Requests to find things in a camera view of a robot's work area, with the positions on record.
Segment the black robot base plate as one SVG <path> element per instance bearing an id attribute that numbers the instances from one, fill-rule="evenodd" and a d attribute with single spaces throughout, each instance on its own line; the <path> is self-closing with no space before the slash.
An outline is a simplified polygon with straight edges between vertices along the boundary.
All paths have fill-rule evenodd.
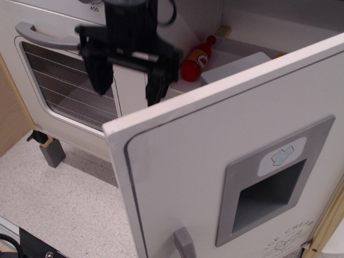
<path id="1" fill-rule="evenodd" d="M 28 231 L 19 228 L 20 246 L 27 257 L 65 258 L 59 250 L 43 242 Z"/>

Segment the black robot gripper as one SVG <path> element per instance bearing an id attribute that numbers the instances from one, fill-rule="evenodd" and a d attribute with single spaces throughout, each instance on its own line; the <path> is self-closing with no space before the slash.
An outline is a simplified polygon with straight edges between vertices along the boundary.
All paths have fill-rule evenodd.
<path id="1" fill-rule="evenodd" d="M 157 34 L 157 1 L 105 1 L 105 26 L 79 25 L 79 51 L 94 90 L 104 95 L 113 82 L 112 64 L 108 58 L 122 54 L 128 60 L 132 53 L 157 55 L 158 61 L 148 71 L 147 105 L 165 98 L 169 86 L 180 77 L 182 51 Z"/>

